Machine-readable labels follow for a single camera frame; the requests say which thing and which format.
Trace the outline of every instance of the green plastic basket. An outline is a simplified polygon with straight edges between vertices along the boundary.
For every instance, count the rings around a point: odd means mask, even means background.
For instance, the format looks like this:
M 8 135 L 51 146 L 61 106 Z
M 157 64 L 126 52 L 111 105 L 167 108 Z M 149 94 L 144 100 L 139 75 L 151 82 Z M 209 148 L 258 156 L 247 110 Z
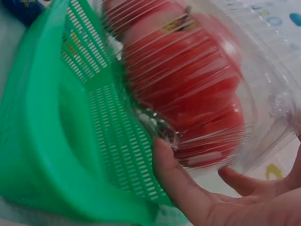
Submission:
M 0 105 L 0 195 L 80 220 L 186 222 L 156 181 L 151 140 L 120 103 L 119 62 L 86 0 L 26 33 Z

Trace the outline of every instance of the hand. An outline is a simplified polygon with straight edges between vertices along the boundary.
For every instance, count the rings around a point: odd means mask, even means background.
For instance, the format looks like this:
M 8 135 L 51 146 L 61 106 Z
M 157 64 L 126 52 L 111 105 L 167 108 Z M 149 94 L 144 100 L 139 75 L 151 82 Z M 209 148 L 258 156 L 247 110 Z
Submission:
M 195 226 L 301 226 L 301 147 L 292 171 L 282 180 L 263 181 L 230 168 L 219 170 L 242 198 L 199 187 L 174 159 L 172 149 L 158 138 L 153 161 L 163 189 Z

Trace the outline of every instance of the clear plastic lid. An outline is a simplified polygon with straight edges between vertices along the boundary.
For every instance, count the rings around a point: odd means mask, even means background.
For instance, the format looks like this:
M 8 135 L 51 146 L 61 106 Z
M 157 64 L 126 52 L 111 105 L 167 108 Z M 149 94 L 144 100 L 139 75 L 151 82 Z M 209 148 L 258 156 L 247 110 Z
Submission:
M 298 131 L 300 58 L 243 3 L 106 0 L 102 10 L 122 43 L 125 102 L 182 166 L 247 169 Z

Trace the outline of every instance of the yellow shape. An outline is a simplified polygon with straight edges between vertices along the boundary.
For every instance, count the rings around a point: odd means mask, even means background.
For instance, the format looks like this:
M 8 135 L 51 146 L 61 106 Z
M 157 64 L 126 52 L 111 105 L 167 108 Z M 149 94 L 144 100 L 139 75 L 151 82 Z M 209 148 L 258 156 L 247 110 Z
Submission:
M 270 174 L 274 174 L 276 176 L 277 179 L 283 179 L 282 173 L 281 173 L 281 169 L 279 169 L 277 166 L 275 166 L 274 164 L 270 164 L 269 166 L 267 166 L 266 168 L 266 179 L 269 180 L 269 176 Z

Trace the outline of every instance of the tomato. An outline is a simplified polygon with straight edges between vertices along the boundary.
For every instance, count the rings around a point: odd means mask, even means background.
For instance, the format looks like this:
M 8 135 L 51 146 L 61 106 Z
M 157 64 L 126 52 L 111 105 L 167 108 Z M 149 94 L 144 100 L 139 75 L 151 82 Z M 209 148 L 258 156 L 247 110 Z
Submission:
M 103 8 L 108 24 L 120 35 L 141 17 L 168 3 L 167 0 L 105 0 Z
M 204 16 L 201 13 L 193 15 L 202 26 L 213 36 L 225 56 L 237 69 L 242 63 L 242 52 L 237 37 L 215 16 Z
M 235 95 L 229 106 L 214 119 L 199 122 L 179 135 L 174 157 L 183 166 L 215 165 L 234 154 L 246 137 L 242 106 Z
M 170 3 L 133 25 L 123 39 L 131 91 L 177 131 L 223 110 L 240 83 L 240 71 L 201 23 L 189 17 L 188 26 L 177 29 L 184 14 L 184 7 Z

